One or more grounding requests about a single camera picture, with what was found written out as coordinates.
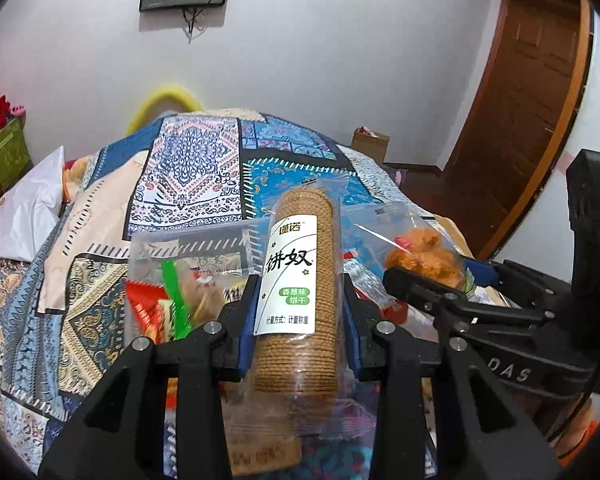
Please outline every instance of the bed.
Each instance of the bed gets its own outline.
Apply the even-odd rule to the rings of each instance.
[[[246,110],[161,118],[76,165],[71,200],[30,264],[0,260],[0,428],[33,472],[123,350],[130,239],[257,218],[285,189],[349,177],[344,205],[409,203],[459,251],[452,222],[419,208],[373,160],[318,132]],[[479,301],[499,303],[478,288]],[[165,473],[174,475],[165,426]],[[261,478],[366,478],[373,434],[304,439],[302,462]]]

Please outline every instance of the stacked biscuits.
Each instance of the stacked biscuits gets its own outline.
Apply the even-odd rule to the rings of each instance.
[[[259,336],[252,367],[257,392],[324,395],[337,386],[333,207],[321,190],[295,188],[280,198],[275,221],[299,214],[317,218],[315,333]]]

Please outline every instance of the plastic bag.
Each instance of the plastic bag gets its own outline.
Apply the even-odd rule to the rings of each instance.
[[[128,280],[160,287],[171,305],[174,340],[217,319],[225,303],[240,300],[250,274],[262,270],[261,245],[269,220],[253,219],[160,232],[131,240]],[[125,345],[147,335],[131,297],[125,304]]]
[[[456,250],[403,202],[347,212],[382,270],[402,267],[465,291],[466,269]]]
[[[417,231],[405,237],[404,235],[411,230]],[[459,273],[463,279],[460,279],[456,288],[462,290],[471,300],[475,290],[471,272],[464,268],[451,243],[442,234],[437,238],[434,234],[436,232],[438,231],[430,227],[405,202],[364,204],[342,209],[344,269],[351,276],[359,297],[373,301],[379,307],[383,318],[401,325],[414,337],[430,341],[438,340],[438,332],[433,328],[431,316],[390,296],[382,285],[382,275],[388,268],[387,264],[394,263],[392,258],[399,260],[406,252],[401,243],[408,244],[412,236],[416,238],[414,235],[418,235],[414,241],[422,242],[426,248],[424,235],[430,235],[430,239],[435,240],[436,244],[439,243],[439,247],[450,255],[449,259],[459,266]]]
[[[258,298],[253,390],[333,395],[338,387],[340,196],[348,177],[314,180],[273,205]]]
[[[61,146],[0,199],[0,258],[33,261],[58,223],[63,164]]]
[[[273,205],[258,309],[256,348],[240,411],[229,428],[258,437],[355,438],[374,427],[348,397],[341,325],[342,179],[288,190]]]

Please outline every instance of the door frame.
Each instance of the door frame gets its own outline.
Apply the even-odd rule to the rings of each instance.
[[[491,50],[487,64],[480,80],[480,85],[475,94],[475,99],[472,107],[469,111],[464,127],[458,137],[458,142],[454,147],[451,156],[449,157],[448,163],[445,165],[443,176],[449,176],[453,167],[458,161],[458,157],[461,153],[462,145],[468,137],[469,131],[475,123],[478,110],[482,100],[485,97],[487,86],[491,78],[493,71],[493,65],[495,63],[496,56],[500,47],[500,40],[502,39],[502,31],[504,29],[504,23],[507,17],[507,9],[509,0],[502,0],[500,4],[500,12],[498,14],[498,21],[496,22],[496,30],[493,35],[493,41],[491,41]],[[491,236],[487,243],[480,248],[478,252],[478,259],[485,260],[495,253],[497,253],[504,243],[513,234],[515,229],[518,227],[520,222],[523,221],[526,213],[529,212],[532,205],[538,199],[544,184],[551,175],[551,172],[558,161],[562,148],[564,147],[573,121],[578,114],[578,106],[582,99],[582,93],[584,92],[584,86],[589,73],[589,61],[591,53],[591,45],[593,41],[593,19],[592,19],[592,8],[588,0],[580,0],[580,27],[578,30],[578,44],[576,47],[576,57],[573,65],[573,72],[571,73],[571,81],[565,98],[560,117],[558,118],[555,130],[549,140],[540,162],[536,166],[536,169],[529,178],[529,182],[523,189],[520,197],[514,204],[513,208],[507,213],[504,220],[500,223],[496,232]]]

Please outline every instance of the orange snack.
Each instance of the orange snack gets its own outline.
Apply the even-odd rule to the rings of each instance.
[[[417,227],[395,239],[401,248],[389,251],[384,266],[402,267],[453,288],[462,288],[462,264],[442,247],[442,236],[428,227]]]

